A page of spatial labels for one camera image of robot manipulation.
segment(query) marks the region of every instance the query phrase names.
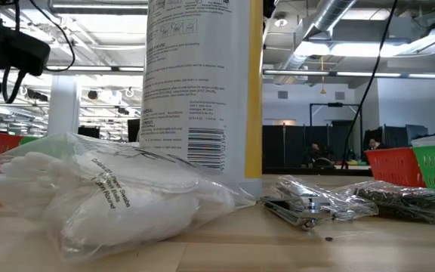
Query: white column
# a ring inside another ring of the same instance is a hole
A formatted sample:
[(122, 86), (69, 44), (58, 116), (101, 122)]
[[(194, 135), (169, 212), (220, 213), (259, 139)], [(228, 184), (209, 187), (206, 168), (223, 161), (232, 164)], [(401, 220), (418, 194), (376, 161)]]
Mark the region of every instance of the white column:
[(53, 76), (48, 136), (79, 129), (80, 89), (75, 76)]

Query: yellow stripe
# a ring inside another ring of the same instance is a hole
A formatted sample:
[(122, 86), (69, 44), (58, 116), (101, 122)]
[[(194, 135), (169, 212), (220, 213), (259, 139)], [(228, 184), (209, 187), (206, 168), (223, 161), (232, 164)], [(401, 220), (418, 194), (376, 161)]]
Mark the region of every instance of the yellow stripe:
[(249, 0), (248, 123), (246, 125), (245, 178), (262, 177), (261, 63), (263, 49), (263, 1)]

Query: barcode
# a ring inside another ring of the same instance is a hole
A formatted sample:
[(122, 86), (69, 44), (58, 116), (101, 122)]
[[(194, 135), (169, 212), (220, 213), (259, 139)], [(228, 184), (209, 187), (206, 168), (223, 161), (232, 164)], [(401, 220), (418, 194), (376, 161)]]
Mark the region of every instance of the barcode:
[(187, 160), (190, 162), (224, 170), (226, 135), (223, 129), (189, 128)]

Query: person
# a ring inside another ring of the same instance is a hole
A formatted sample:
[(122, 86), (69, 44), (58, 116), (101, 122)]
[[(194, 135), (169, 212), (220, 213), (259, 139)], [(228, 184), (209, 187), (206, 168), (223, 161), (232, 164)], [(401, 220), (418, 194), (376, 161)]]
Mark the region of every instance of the person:
[(373, 150), (384, 150), (384, 149), (389, 149), (390, 147), (388, 147), (386, 144), (382, 143), (382, 140), (379, 138), (372, 138), (369, 141), (369, 147)]
[(317, 142), (312, 142), (305, 156), (305, 163), (314, 163), (318, 158), (323, 157), (322, 151)]

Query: product label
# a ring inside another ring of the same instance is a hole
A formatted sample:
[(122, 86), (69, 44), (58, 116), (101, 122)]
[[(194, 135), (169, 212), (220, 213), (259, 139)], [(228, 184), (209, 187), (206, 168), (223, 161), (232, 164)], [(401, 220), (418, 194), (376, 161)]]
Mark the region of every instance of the product label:
[[(150, 1), (142, 141), (209, 168), (230, 167), (229, 134), (245, 126), (238, 122), (241, 114), (233, 111), (242, 103), (237, 93), (247, 96), (247, 90), (236, 85), (239, 73), (247, 80), (247, 70), (236, 71), (239, 40), (232, 40), (238, 36), (233, 30), (248, 29), (239, 25), (237, 10), (242, 5), (249, 3)], [(243, 38), (247, 41), (248, 36), (243, 33)]]
[(125, 190), (122, 188), (117, 178), (98, 159), (91, 160), (94, 164), (104, 170), (104, 173), (99, 174), (97, 177), (92, 178), (91, 181), (100, 188), (101, 193), (105, 197), (111, 209), (117, 209), (117, 205), (123, 205), (125, 208), (130, 208), (131, 204), (125, 195)]

